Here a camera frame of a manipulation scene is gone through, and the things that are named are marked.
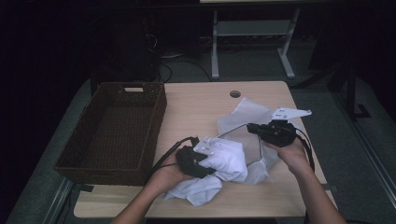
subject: hand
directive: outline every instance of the hand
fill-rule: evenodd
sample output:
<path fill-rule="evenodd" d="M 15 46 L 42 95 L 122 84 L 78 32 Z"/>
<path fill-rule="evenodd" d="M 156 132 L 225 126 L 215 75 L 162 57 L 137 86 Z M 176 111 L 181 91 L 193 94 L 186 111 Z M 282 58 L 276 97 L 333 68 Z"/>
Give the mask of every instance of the hand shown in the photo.
<path fill-rule="evenodd" d="M 264 142 L 264 144 L 277 151 L 278 157 L 288 165 L 289 170 L 294 175 L 300 174 L 306 168 L 310 169 L 304 146 L 300 139 L 294 139 L 293 143 L 286 147 L 277 147 L 267 142 Z"/>
<path fill-rule="evenodd" d="M 158 169 L 148 181 L 145 189 L 150 189 L 151 193 L 156 194 L 157 196 L 165 193 L 166 191 L 174 188 L 178 183 L 193 179 L 190 175 L 185 175 L 180 171 L 176 161 L 176 153 L 179 151 L 176 150 L 173 152 L 166 160 L 163 162 L 162 168 Z"/>

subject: person's right hand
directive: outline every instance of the person's right hand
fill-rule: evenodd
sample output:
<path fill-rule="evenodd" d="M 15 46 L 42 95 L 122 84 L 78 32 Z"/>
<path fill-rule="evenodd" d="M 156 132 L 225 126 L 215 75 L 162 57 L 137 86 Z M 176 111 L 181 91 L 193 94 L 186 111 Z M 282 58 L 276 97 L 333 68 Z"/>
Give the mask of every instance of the person's right hand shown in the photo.
<path fill-rule="evenodd" d="M 277 151 L 277 156 L 288 165 L 289 170 L 294 175 L 303 172 L 306 168 L 310 169 L 304 146 L 300 139 L 294 139 L 294 142 L 286 147 L 277 147 L 267 142 L 264 142 L 264 144 Z"/>

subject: brown woven basket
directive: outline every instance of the brown woven basket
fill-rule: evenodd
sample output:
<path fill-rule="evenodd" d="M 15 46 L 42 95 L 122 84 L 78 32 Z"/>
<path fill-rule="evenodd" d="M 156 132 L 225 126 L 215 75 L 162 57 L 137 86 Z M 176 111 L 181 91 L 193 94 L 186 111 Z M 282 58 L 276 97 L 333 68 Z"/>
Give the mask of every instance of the brown woven basket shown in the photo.
<path fill-rule="evenodd" d="M 166 103 L 163 83 L 103 83 L 54 169 L 78 184 L 143 185 Z"/>

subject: gray floor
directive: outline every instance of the gray floor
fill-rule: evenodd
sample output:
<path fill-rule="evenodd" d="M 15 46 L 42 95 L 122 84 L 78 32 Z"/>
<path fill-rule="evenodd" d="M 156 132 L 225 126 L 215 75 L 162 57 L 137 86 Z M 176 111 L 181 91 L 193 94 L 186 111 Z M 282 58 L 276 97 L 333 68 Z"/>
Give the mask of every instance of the gray floor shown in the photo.
<path fill-rule="evenodd" d="M 290 85 L 300 83 L 318 71 L 308 71 L 314 41 L 292 42 L 289 50 L 291 66 L 296 78 L 286 78 L 277 57 L 277 42 L 243 46 L 237 52 L 221 51 L 219 54 L 220 79 L 215 81 L 284 80 Z M 167 52 L 172 56 L 177 51 Z M 207 82 L 210 75 L 210 52 L 196 56 L 185 55 L 161 66 L 163 79 L 168 82 Z M 365 105 L 370 119 L 350 122 L 342 107 L 343 92 L 333 94 L 326 89 L 331 75 L 303 90 L 291 90 L 299 108 L 313 111 L 303 119 L 309 132 L 318 160 L 332 186 L 332 193 L 339 210 L 347 219 L 371 223 L 395 223 L 396 209 L 375 173 L 374 166 L 356 135 L 358 125 L 366 134 L 368 142 L 389 172 L 396 176 L 396 125 L 375 99 L 370 87 L 358 79 L 357 103 Z M 48 223 L 48 211 L 60 211 L 58 223 L 107 223 L 109 219 L 80 219 L 73 216 L 73 207 L 78 196 L 75 188 L 64 206 L 56 206 L 53 199 L 63 178 L 52 170 L 59 153 L 72 132 L 83 107 L 90 99 L 89 81 L 77 93 L 61 124 L 53 135 L 37 168 L 18 201 L 8 223 Z M 302 223 L 300 217 L 280 218 L 278 223 Z"/>

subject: dark background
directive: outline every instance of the dark background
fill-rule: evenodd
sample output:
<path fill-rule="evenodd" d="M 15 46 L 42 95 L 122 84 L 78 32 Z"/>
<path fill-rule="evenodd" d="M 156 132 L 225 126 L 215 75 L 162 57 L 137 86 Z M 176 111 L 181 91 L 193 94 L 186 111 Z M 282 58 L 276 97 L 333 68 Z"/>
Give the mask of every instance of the dark background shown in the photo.
<path fill-rule="evenodd" d="M 142 25 L 145 23 L 139 15 L 120 16 L 120 19 L 87 14 L 84 10 L 113 7 L 111 4 L 131 6 L 134 1 L 84 1 L 81 4 L 74 1 L 8 0 L 0 3 L 0 90 L 4 103 L 1 106 L 1 223 L 7 220 L 64 111 L 84 81 L 92 74 L 102 74 L 99 82 L 152 80 L 156 77 L 155 58 L 147 54 L 142 35 L 149 27 Z M 211 20 L 199 17 L 205 13 L 207 11 L 195 11 L 195 19 L 183 21 L 200 20 L 196 29 L 177 29 L 182 34 L 188 32 L 181 36 L 185 39 L 179 43 L 191 46 L 201 32 L 210 32 Z M 303 8 L 294 36 L 300 39 L 313 36 L 318 40 L 312 68 L 326 68 L 347 55 L 357 75 L 373 87 L 378 101 L 393 119 L 396 118 L 393 100 L 396 84 L 394 15 L 395 4 L 387 0 L 345 1 L 337 7 Z M 156 16 L 166 18 L 159 25 L 163 43 L 174 44 L 171 35 L 175 31 L 169 29 L 173 22 L 180 22 L 179 18 L 166 13 Z M 317 23 L 309 22 L 311 26 L 304 26 L 304 21 L 312 20 Z M 122 32 L 129 23 L 134 29 Z M 95 43 L 104 41 L 104 45 L 93 44 L 92 36 L 96 36 Z M 140 43 L 139 48 L 131 44 L 120 47 L 124 38 L 130 36 L 134 42 Z M 127 55 L 125 49 L 134 49 L 138 53 Z M 141 62 L 145 67 L 140 70 L 135 70 L 136 64 L 129 67 L 118 64 L 136 55 L 143 55 Z"/>

